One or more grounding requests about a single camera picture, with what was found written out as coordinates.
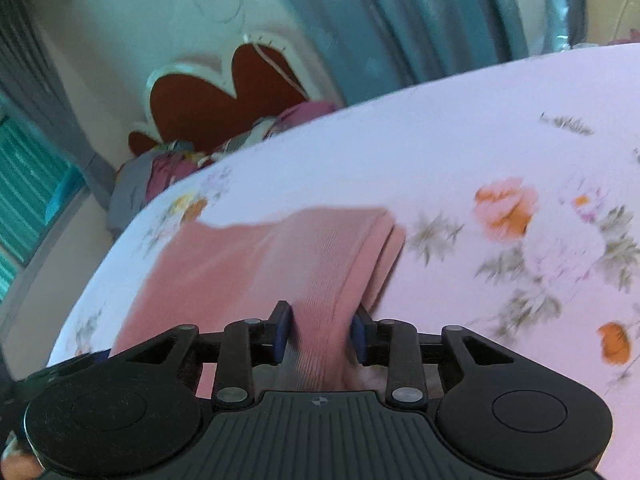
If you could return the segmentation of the pink knit garment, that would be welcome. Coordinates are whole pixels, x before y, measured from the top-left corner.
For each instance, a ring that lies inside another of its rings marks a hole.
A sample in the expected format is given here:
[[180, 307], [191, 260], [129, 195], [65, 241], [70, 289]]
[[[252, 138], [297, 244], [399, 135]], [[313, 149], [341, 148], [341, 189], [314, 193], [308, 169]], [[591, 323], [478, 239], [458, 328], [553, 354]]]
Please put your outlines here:
[[221, 229], [186, 222], [156, 258], [112, 351], [177, 325], [215, 333], [268, 318], [284, 300], [293, 337], [276, 388], [356, 390], [350, 324], [359, 307], [378, 301], [405, 241], [405, 229], [378, 208], [311, 208]]

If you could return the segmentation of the pile of bedding clothes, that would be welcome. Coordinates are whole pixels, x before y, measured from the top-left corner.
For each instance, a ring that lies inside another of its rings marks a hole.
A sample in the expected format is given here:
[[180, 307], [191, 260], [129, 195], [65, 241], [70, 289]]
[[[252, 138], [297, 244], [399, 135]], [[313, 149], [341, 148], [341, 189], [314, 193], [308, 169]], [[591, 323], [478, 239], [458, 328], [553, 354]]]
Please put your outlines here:
[[151, 200], [176, 182], [244, 148], [337, 110], [338, 106], [331, 101], [303, 102], [278, 116], [257, 119], [250, 130], [232, 136], [210, 153], [195, 151], [186, 141], [172, 141], [150, 148], [125, 162], [117, 171], [107, 209], [107, 229], [112, 237], [120, 237]]

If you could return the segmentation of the floral white bed sheet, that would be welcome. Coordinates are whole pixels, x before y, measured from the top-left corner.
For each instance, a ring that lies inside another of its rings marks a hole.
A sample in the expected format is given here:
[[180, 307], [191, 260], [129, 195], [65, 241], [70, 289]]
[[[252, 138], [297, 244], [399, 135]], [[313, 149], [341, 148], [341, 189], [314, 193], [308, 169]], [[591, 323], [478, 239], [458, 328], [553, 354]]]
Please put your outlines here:
[[639, 49], [538, 56], [399, 91], [180, 181], [130, 223], [50, 362], [111, 348], [182, 218], [215, 228], [382, 207], [408, 234], [375, 314], [464, 325], [610, 407], [608, 479], [639, 474]]

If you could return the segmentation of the teal window blind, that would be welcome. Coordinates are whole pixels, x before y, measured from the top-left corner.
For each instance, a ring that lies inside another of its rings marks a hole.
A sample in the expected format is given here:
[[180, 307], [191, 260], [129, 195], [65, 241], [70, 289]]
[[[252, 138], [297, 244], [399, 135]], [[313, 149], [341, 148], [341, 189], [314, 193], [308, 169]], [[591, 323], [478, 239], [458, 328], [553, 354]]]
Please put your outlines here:
[[6, 115], [0, 171], [1, 295], [6, 296], [85, 181], [75, 166]]

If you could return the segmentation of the red heart-shaped headboard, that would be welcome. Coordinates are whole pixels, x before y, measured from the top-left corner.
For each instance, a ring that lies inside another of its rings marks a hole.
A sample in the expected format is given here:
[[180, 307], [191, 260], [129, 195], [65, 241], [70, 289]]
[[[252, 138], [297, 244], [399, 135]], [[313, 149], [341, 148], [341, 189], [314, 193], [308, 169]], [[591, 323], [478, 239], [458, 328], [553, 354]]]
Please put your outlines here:
[[212, 152], [259, 119], [320, 99], [321, 92], [304, 83], [308, 78], [291, 41], [261, 30], [225, 47], [218, 68], [195, 61], [166, 64], [146, 80], [145, 120], [131, 127], [129, 151], [139, 156], [186, 141]]

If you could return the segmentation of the teal blue curtain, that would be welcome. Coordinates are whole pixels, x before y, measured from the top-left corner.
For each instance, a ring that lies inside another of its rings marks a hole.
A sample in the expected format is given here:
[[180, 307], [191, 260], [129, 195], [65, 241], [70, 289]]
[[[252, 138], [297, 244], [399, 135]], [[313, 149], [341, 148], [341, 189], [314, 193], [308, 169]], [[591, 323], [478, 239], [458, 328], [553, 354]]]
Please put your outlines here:
[[586, 0], [282, 0], [349, 105], [568, 50]]

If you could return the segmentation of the cream arched headboard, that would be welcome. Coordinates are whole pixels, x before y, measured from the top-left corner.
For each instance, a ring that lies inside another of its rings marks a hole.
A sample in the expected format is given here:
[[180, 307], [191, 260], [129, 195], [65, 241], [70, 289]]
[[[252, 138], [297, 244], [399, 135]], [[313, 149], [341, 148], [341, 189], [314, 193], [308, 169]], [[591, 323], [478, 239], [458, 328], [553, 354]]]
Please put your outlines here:
[[639, 0], [586, 0], [586, 3], [588, 44], [638, 44]]

